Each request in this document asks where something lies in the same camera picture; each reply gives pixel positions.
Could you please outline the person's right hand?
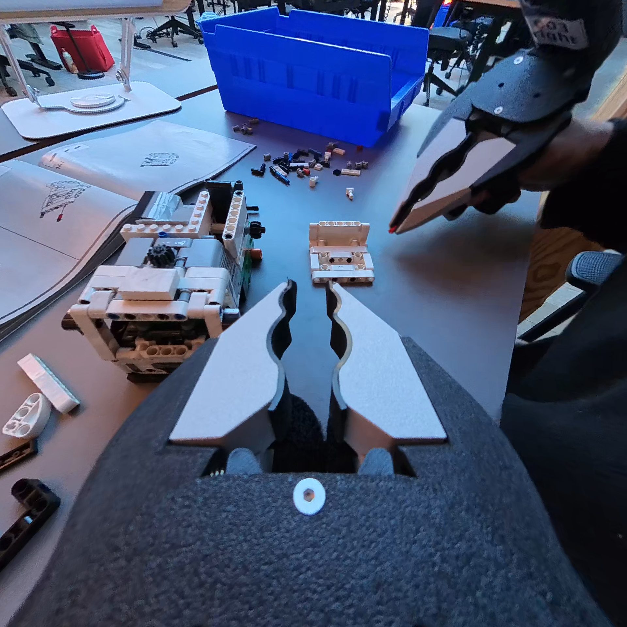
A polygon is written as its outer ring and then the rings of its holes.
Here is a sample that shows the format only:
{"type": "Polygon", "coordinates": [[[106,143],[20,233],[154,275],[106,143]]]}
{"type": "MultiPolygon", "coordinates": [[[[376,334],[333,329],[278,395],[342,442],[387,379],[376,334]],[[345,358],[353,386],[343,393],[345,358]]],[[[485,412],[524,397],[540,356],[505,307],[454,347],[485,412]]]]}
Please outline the person's right hand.
{"type": "Polygon", "coordinates": [[[600,155],[611,140],[614,128],[611,121],[573,118],[532,165],[519,174],[520,188],[545,192],[567,183],[600,155]]]}

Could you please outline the person's right forearm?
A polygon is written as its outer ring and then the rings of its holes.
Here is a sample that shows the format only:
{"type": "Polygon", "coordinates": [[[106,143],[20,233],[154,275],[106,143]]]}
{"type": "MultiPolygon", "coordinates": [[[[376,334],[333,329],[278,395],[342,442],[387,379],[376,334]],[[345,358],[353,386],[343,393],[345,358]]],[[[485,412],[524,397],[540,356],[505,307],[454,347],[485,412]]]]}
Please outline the person's right forearm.
{"type": "Polygon", "coordinates": [[[606,249],[626,253],[626,120],[589,165],[554,188],[540,219],[544,230],[570,228],[606,249]]]}

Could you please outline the white studded lego plate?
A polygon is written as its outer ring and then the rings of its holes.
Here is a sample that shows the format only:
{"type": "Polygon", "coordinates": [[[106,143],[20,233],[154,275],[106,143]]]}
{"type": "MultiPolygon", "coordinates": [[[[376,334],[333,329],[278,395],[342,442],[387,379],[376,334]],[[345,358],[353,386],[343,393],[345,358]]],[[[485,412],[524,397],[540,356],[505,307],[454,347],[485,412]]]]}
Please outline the white studded lego plate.
{"type": "Polygon", "coordinates": [[[67,414],[80,405],[80,400],[38,356],[28,354],[18,365],[59,413],[67,414]]]}

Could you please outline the open instruction booklet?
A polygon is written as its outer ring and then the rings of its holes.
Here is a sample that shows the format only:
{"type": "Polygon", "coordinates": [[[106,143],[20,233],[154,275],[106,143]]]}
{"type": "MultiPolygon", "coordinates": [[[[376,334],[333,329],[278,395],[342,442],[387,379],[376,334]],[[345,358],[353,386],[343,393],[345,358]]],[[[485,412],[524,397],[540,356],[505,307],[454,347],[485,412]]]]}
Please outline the open instruction booklet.
{"type": "Polygon", "coordinates": [[[197,238],[224,217],[181,194],[255,149],[168,121],[1,164],[1,338],[80,282],[125,239],[197,238]]]}

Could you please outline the white lego frame assembly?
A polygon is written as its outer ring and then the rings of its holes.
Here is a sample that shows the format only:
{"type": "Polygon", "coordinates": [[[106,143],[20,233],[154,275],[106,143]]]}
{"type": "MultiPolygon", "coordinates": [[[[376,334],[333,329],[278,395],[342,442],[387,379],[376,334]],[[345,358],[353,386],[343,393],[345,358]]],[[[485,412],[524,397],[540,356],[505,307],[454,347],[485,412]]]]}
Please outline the white lego frame assembly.
{"type": "Polygon", "coordinates": [[[310,273],[314,285],[328,281],[371,285],[375,280],[367,247],[369,223],[319,221],[309,225],[310,273]]]}

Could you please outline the blue plastic bin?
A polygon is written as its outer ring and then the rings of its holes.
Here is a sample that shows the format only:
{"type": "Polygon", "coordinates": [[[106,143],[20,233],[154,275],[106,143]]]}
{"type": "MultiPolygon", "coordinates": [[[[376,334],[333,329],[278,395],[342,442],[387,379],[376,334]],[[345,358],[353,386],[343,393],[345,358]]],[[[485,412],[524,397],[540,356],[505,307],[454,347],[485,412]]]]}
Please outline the blue plastic bin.
{"type": "Polygon", "coordinates": [[[223,108],[374,146],[419,93],[431,31],[293,9],[200,20],[223,108]]]}

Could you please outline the black angled lego liftarm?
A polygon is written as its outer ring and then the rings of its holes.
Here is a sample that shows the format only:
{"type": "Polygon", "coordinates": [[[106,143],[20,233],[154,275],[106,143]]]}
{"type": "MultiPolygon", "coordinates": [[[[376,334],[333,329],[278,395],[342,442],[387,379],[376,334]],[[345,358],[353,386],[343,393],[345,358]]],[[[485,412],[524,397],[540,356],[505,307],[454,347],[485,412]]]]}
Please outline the black angled lego liftarm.
{"type": "Polygon", "coordinates": [[[25,512],[1,536],[1,570],[20,553],[59,508],[60,498],[42,481],[23,478],[11,488],[25,512]]]}

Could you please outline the red plastic bin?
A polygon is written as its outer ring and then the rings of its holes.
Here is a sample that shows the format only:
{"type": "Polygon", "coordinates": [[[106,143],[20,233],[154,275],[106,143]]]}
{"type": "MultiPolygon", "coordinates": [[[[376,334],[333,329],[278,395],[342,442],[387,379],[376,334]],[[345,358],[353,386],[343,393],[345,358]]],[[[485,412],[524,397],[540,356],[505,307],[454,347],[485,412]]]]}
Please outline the red plastic bin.
{"type": "Polygon", "coordinates": [[[114,59],[108,50],[102,34],[96,26],[87,30],[67,29],[64,26],[51,25],[51,41],[58,51],[63,67],[69,72],[70,66],[64,56],[67,52],[79,72],[107,72],[114,66],[114,59]]]}

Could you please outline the wooden board tabletop stand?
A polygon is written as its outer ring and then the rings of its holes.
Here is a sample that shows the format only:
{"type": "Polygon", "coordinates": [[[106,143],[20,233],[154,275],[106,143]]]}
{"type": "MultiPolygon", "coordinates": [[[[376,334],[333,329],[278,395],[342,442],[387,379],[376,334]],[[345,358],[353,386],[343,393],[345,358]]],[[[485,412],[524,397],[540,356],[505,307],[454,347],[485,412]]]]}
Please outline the wooden board tabletop stand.
{"type": "Polygon", "coordinates": [[[21,137],[41,140],[180,109],[174,97],[152,84],[131,81],[130,64],[135,18],[176,13],[188,4],[189,1],[1,1],[1,45],[25,95],[4,104],[2,111],[21,137]],[[117,83],[40,96],[27,84],[4,25],[94,17],[122,19],[117,83]]]}

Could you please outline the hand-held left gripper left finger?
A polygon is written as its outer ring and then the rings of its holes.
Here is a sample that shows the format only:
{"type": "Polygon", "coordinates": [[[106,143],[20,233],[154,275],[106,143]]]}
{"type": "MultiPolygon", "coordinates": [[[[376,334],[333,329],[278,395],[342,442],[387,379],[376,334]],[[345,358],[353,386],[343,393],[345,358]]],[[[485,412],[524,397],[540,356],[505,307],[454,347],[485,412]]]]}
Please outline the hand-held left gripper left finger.
{"type": "Polygon", "coordinates": [[[297,284],[280,283],[224,331],[169,441],[263,453],[285,439],[292,397],[281,358],[292,336],[297,284]]]}

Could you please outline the white curved lego panel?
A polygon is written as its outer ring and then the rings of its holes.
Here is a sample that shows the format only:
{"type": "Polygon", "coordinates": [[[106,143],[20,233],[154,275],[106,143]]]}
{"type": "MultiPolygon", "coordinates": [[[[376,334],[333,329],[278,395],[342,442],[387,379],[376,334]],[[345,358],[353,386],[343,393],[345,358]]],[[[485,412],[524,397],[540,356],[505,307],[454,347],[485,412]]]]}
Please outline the white curved lego panel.
{"type": "Polygon", "coordinates": [[[2,428],[6,436],[32,440],[41,435],[51,415],[51,403],[42,393],[28,396],[2,428]]]}

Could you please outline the black office chair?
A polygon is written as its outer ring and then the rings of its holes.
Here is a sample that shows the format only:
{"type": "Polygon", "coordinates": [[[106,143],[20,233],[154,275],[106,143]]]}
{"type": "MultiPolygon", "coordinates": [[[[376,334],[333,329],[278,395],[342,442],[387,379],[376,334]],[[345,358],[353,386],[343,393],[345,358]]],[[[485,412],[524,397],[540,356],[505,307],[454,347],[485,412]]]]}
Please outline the black office chair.
{"type": "Polygon", "coordinates": [[[158,39],[166,38],[173,48],[177,48],[179,35],[189,36],[198,44],[203,43],[201,32],[193,16],[188,16],[185,21],[179,20],[175,15],[169,16],[164,23],[148,30],[145,37],[152,43],[156,43],[158,39]]]}
{"type": "Polygon", "coordinates": [[[462,88],[455,90],[441,78],[435,76],[434,68],[435,64],[439,63],[442,70],[447,70],[450,59],[455,57],[457,60],[454,67],[458,67],[462,61],[465,61],[469,69],[472,69],[474,65],[474,58],[471,55],[473,40],[474,36],[469,31],[459,27],[432,27],[429,30],[427,48],[429,67],[423,81],[423,91],[426,93],[424,106],[429,106],[432,84],[436,85],[436,93],[439,95],[446,91],[453,97],[457,97],[462,92],[462,88]]]}

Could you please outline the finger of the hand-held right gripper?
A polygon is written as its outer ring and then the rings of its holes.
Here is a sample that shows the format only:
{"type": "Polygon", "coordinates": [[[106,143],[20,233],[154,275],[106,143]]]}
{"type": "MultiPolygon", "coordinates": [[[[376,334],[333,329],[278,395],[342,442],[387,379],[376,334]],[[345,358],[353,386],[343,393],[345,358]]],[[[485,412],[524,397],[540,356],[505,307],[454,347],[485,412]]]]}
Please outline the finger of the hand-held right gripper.
{"type": "Polygon", "coordinates": [[[459,178],[476,137],[464,121],[450,119],[417,157],[406,190],[392,217],[392,227],[418,228],[444,213],[464,197],[469,183],[459,178]]]}
{"type": "Polygon", "coordinates": [[[394,233],[411,231],[460,207],[471,187],[515,148],[503,137],[436,135],[418,156],[394,214],[394,233]]]}

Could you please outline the lego truck model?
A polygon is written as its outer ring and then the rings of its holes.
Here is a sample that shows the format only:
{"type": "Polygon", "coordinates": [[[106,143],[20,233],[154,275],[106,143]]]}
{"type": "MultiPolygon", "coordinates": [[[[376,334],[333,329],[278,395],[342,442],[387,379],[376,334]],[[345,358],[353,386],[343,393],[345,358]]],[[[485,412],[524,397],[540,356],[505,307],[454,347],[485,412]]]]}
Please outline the lego truck model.
{"type": "Polygon", "coordinates": [[[193,204],[146,191],[121,227],[120,255],[61,322],[133,383],[160,382],[235,322],[262,260],[254,241],[265,227],[243,182],[207,179],[184,194],[193,191],[193,204]]]}

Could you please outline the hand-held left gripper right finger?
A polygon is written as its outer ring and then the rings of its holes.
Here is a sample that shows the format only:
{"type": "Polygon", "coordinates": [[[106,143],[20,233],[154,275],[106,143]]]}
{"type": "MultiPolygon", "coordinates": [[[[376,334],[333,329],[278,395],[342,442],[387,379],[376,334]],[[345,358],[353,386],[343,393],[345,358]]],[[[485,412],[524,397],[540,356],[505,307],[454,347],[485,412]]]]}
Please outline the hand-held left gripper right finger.
{"type": "Polygon", "coordinates": [[[327,443],[333,471],[394,471],[401,447],[448,436],[401,336],[339,283],[325,287],[333,368],[327,443]]]}

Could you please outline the pile of small lego pieces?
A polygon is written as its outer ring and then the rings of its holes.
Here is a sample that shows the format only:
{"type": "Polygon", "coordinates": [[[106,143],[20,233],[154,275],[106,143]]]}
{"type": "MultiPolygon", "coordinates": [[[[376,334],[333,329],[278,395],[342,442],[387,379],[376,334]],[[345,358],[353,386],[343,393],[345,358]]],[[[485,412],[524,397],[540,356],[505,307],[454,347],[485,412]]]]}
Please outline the pile of small lego pieces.
{"type": "Polygon", "coordinates": [[[298,148],[294,151],[284,151],[273,155],[264,153],[262,162],[257,168],[251,168],[250,174],[255,178],[269,175],[279,183],[290,186],[290,176],[297,180],[307,181],[311,189],[315,189],[320,173],[330,171],[335,177],[359,177],[362,172],[370,168],[370,163],[364,158],[343,162],[341,158],[347,155],[347,149],[339,141],[327,142],[324,149],[298,148]]]}

